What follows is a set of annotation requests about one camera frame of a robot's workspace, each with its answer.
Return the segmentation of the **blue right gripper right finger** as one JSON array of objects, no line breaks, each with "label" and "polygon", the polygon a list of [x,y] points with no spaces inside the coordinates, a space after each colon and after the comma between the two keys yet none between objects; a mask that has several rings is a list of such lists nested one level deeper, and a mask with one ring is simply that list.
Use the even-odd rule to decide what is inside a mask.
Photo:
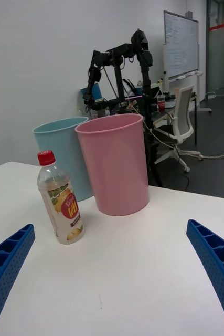
[{"label": "blue right gripper right finger", "polygon": [[193,219],[187,223],[186,235],[224,310],[224,240]]}]

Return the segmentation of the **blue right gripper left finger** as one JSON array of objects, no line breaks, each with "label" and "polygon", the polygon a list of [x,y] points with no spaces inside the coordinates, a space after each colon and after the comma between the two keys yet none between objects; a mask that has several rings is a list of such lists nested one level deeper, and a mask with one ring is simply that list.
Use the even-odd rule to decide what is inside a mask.
[{"label": "blue right gripper left finger", "polygon": [[0,314],[34,241],[34,226],[28,224],[0,243]]}]

